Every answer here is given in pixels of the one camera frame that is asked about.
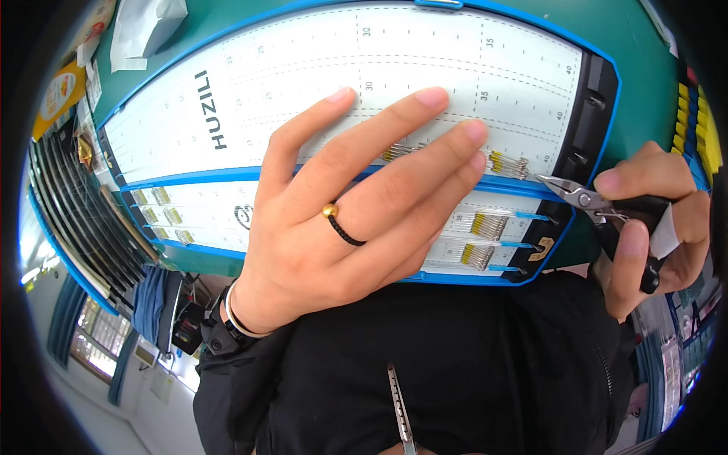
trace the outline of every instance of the black pliers handle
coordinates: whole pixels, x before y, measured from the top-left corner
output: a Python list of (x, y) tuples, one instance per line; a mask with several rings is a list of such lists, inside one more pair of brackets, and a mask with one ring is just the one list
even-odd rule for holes
[[(614, 224), (615, 221), (625, 222), (636, 218), (645, 223), (652, 236), (671, 203), (664, 197), (650, 195), (609, 201), (598, 192), (566, 178), (549, 175), (535, 175), (535, 177), (565, 202), (587, 214), (592, 221), (599, 244), (612, 261), (620, 240), (620, 232)], [(652, 294), (656, 291), (660, 285), (660, 268), (664, 262), (665, 258), (648, 256), (640, 284), (642, 292)]]

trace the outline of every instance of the hand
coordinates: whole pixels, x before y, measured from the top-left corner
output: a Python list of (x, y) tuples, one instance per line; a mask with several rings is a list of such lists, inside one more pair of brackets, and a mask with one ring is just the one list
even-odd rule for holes
[[(597, 175), (594, 186), (609, 200), (651, 194), (677, 201), (673, 220), (681, 244), (665, 260), (655, 294), (685, 289), (697, 279), (710, 246), (711, 200), (696, 189), (683, 157), (665, 153), (650, 141), (628, 161)], [(594, 265), (606, 309), (620, 322), (648, 297), (639, 290), (648, 251), (647, 227), (639, 220), (629, 220), (620, 233), (614, 263), (602, 252)]]
[(261, 169), (250, 243), (232, 311), (255, 333), (349, 304), (414, 274), (460, 200), (483, 176), (486, 126), (467, 120), (424, 149), (354, 186), (336, 202), (345, 242), (321, 210), (387, 147), (448, 105), (433, 87), (343, 132), (293, 177), (298, 150), (346, 113), (350, 88), (314, 104), (273, 133)]

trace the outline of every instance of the silver bangle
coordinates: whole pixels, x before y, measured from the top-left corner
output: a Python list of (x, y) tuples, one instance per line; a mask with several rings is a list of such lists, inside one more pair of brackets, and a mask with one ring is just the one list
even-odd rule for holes
[(253, 333), (253, 332), (249, 331), (247, 328), (243, 327), (243, 325), (232, 314), (232, 312), (230, 311), (230, 295), (232, 294), (232, 290), (233, 290), (233, 288), (235, 288), (235, 285), (236, 284), (237, 284), (237, 280), (235, 280), (230, 285), (230, 289), (228, 289), (228, 293), (227, 293), (227, 296), (225, 296), (225, 303), (224, 303), (225, 313), (227, 313), (228, 320), (233, 325), (233, 327), (235, 327), (237, 329), (237, 331), (239, 331), (243, 335), (249, 336), (251, 338), (257, 338), (257, 339), (261, 339), (261, 338), (266, 337), (266, 336), (270, 335), (271, 333), (273, 333), (273, 332), (268, 332), (268, 333)]

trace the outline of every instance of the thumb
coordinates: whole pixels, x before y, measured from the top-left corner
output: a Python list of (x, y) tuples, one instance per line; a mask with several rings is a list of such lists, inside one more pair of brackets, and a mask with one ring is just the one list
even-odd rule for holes
[(647, 226), (642, 221), (629, 220), (620, 232), (606, 293), (606, 310), (618, 320), (627, 317), (646, 297), (639, 288), (648, 252)]

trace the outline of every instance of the blue frame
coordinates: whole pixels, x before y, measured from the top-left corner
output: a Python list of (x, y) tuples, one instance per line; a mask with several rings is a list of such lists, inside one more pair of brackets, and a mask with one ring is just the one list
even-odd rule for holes
[[(342, 4), (342, 3), (352, 3), (357, 0), (301, 0), (294, 2), (292, 4), (286, 5), (284, 7), (271, 9), (270, 11), (255, 15), (252, 17), (249, 17), (248, 19), (242, 20), (238, 22), (235, 25), (232, 25), (228, 28), (225, 28), (224, 30), (213, 34), (212, 36), (208, 37), (207, 39), (201, 41), (199, 44), (191, 47), (190, 49), (186, 50), (185, 52), (182, 52), (177, 57), (173, 58), (169, 62), (167, 62), (165, 65), (161, 66), (159, 69), (157, 69), (153, 74), (151, 74), (147, 79), (142, 81), (139, 85), (134, 87), (134, 89), (126, 95), (119, 104), (112, 110), (112, 112), (106, 116), (106, 118), (100, 123), (97, 130), (102, 128), (107, 121), (115, 115), (116, 112), (123, 109), (124, 104), (132, 97), (134, 96), (139, 90), (141, 90), (145, 85), (147, 85), (151, 80), (159, 76), (162, 72), (166, 71), (171, 66), (174, 66), (177, 62), (184, 59), (188, 55), (196, 52), (197, 50), (203, 48), (204, 46), (207, 46), (210, 43), (213, 43), (214, 41), (217, 41), (218, 39), (224, 37), (225, 35), (228, 35), (230, 33), (233, 33), (235, 31), (238, 31), (241, 28), (248, 27), (250, 25), (262, 22), (264, 20), (272, 19), (274, 17), (290, 14), (292, 12), (301, 11), (303, 9), (308, 8), (314, 8), (314, 7), (323, 7), (327, 5), (332, 4)], [(428, 6), (428, 7), (437, 7), (437, 8), (444, 8), (444, 9), (460, 9), (462, 7), (472, 7), (474, 9), (481, 9), (483, 11), (487, 12), (495, 12), (500, 15), (504, 15), (507, 17), (514, 18), (516, 20), (519, 20), (521, 22), (528, 23), (530, 25), (535, 25), (536, 27), (539, 27), (541, 29), (544, 29), (546, 31), (549, 31), (556, 36), (559, 36), (563, 39), (566, 39), (568, 41), (571, 41), (587, 50), (590, 50), (594, 52), (595, 54), (602, 57), (604, 60), (607, 60), (612, 64), (612, 67), (614, 68), (614, 72), (617, 76), (617, 94), (614, 99), (614, 107), (612, 109), (612, 117), (609, 121), (609, 126), (607, 127), (606, 134), (604, 136), (604, 141), (601, 145), (601, 149), (599, 151), (599, 155), (597, 157), (597, 160), (594, 164), (594, 168), (592, 169), (592, 172), (589, 176), (589, 180), (587, 184), (591, 184), (592, 180), (594, 179), (594, 176), (596, 174), (596, 170), (598, 169), (599, 163), (601, 162), (601, 158), (604, 155), (604, 149), (606, 148), (606, 142), (609, 139), (609, 136), (612, 133), (612, 127), (614, 126), (614, 118), (615, 114), (617, 112), (617, 106), (619, 105), (620, 96), (622, 93), (622, 79), (620, 77), (619, 71), (617, 70), (617, 63), (607, 55), (605, 52), (603, 52), (601, 49), (597, 48), (593, 44), (585, 41), (581, 37), (574, 35), (572, 32), (559, 27), (558, 25), (554, 25), (540, 17), (530, 15), (528, 13), (519, 11), (512, 7), (507, 7), (502, 4), (495, 3), (493, 1), (489, 0), (471, 0), (471, 1), (461, 1), (457, 5), (446, 5), (446, 4), (438, 4), (437, 2), (428, 1), (428, 0), (414, 0), (413, 3), (415, 5), (419, 6)], [(369, 175), (376, 172), (378, 169), (381, 169), (382, 166), (369, 166), (356, 177), (356, 181), (360, 181)], [(252, 181), (252, 180), (258, 180), (260, 177), (260, 170), (261, 168), (259, 166), (256, 167), (236, 167), (231, 169), (220, 169), (220, 170), (207, 170), (207, 171), (199, 171), (194, 173), (185, 173), (185, 174), (177, 174), (177, 175), (169, 175), (165, 177), (159, 177), (159, 178), (151, 178), (144, 181), (139, 181), (136, 183), (132, 183), (126, 186), (123, 186), (121, 188), (121, 191), (132, 191), (134, 189), (141, 189), (141, 188), (151, 188), (153, 186), (164, 186), (164, 185), (181, 185), (181, 184), (187, 184), (187, 183), (214, 183), (214, 182), (224, 182), (224, 181)], [(546, 199), (551, 201), (557, 201), (557, 202), (563, 202), (560, 198), (558, 198), (551, 190), (549, 190), (546, 185), (542, 183), (535, 183), (530, 181), (514, 181), (513, 179), (509, 178), (503, 178), (499, 176), (494, 175), (485, 175), (480, 180), (478, 185), (475, 187), (478, 191), (489, 191), (489, 192), (495, 192), (500, 194), (512, 194), (517, 196), (525, 196), (525, 197), (535, 197), (539, 199)], [(528, 280), (525, 280), (523, 282), (519, 283), (511, 283), (510, 281), (504, 279), (504, 278), (494, 278), (494, 277), (478, 277), (478, 276), (470, 276), (470, 275), (452, 275), (452, 274), (432, 274), (432, 273), (426, 273), (426, 272), (418, 272), (417, 274), (413, 275), (410, 278), (407, 278), (406, 281), (416, 281), (416, 282), (436, 282), (436, 283), (445, 283), (445, 284), (460, 284), (460, 285), (501, 285), (501, 286), (520, 286), (524, 285), (528, 282), (531, 282), (533, 279), (538, 276), (538, 274), (543, 270), (544, 265), (548, 262), (549, 258), (553, 254), (553, 252), (556, 250), (556, 248), (559, 246), (563, 238), (565, 237), (565, 234), (569, 230), (569, 227), (571, 227), (571, 224), (574, 222), (574, 219), (576, 218), (576, 210), (574, 208), (571, 208), (571, 219), (566, 225), (566, 228), (561, 233), (561, 236), (558, 238), (554, 246), (551, 248), (551, 251), (546, 255), (546, 257), (542, 260), (541, 267), (538, 268), (538, 270), (534, 273), (534, 275), (529, 278)], [(158, 243), (161, 245), (169, 245), (169, 246), (175, 246), (175, 247), (182, 247), (182, 244), (180, 242), (176, 242), (174, 240), (152, 240), (154, 243)], [(185, 248), (191, 248), (194, 250), (197, 250), (201, 253), (207, 253), (207, 254), (213, 254), (217, 256), (226, 256), (231, 258), (245, 258), (244, 253), (239, 253), (235, 251), (230, 250), (222, 250), (220, 248), (212, 248), (212, 247), (205, 247), (201, 245), (187, 245)]]
[(101, 294), (99, 294), (96, 288), (94, 288), (89, 280), (87, 280), (86, 277), (81, 273), (81, 271), (78, 270), (76, 264), (74, 264), (71, 258), (68, 257), (63, 248), (60, 247), (60, 243), (58, 242), (58, 239), (55, 238), (55, 235), (53, 235), (53, 233), (51, 232), (50, 227), (48, 226), (48, 222), (46, 221), (45, 216), (43, 215), (43, 212), (41, 212), (40, 206), (38, 205), (36, 195), (33, 193), (33, 189), (30, 187), (28, 188), (28, 197), (30, 198), (33, 212), (36, 214), (36, 218), (38, 218), (41, 229), (43, 229), (43, 234), (45, 234), (46, 238), (48, 239), (48, 243), (51, 244), (51, 246), (55, 250), (55, 253), (58, 254), (58, 257), (63, 262), (63, 265), (65, 265), (68, 269), (68, 273), (71, 274), (71, 276), (76, 280), (77, 283), (79, 283), (83, 290), (85, 290), (86, 293), (88, 293), (88, 295), (90, 295), (91, 298), (93, 298), (101, 308), (105, 309), (109, 313), (112, 313), (114, 316), (119, 316), (119, 312), (113, 306), (111, 306), (110, 303), (104, 297), (102, 297)]

